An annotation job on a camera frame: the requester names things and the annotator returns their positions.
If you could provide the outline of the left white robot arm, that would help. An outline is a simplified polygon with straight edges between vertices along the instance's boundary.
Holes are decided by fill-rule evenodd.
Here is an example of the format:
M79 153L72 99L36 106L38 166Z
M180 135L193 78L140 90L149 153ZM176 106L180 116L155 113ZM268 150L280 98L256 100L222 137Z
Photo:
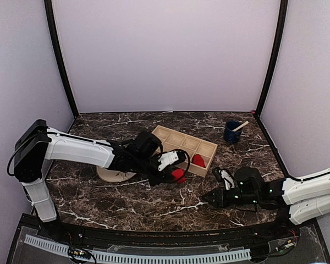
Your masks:
M97 167L99 177L110 183L129 180L138 173L155 183L173 181L173 166L180 161L177 151L155 153L162 143L143 131L135 139L123 143L93 140L70 135L47 126L38 119L16 142L9 159L7 173L21 182L45 231L55 240L67 234L42 176L45 160L65 160Z

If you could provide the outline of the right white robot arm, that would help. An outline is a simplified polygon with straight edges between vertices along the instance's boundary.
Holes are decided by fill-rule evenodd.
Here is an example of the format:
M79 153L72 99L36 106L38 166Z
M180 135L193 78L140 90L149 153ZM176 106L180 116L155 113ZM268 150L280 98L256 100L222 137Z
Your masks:
M234 174L216 167L212 173L224 186L202 195L202 201L214 208L254 205L278 210L284 217L272 223L269 230L276 239L290 231L291 222L300 225L330 213L330 168L273 181L264 181L259 170L251 167L242 167Z

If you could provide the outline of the red santa sock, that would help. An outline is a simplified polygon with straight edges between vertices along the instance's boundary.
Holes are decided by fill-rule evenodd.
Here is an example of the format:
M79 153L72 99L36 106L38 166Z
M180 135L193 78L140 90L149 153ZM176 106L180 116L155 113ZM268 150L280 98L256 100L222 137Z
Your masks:
M203 159L203 157L200 155L200 154L195 154L193 157L192 157L192 164L195 164L199 167L202 167L202 168L205 168L206 165L205 165L205 160Z
M185 179L185 171L181 168L175 169L171 173L173 177L173 182L175 183L184 183L186 181Z

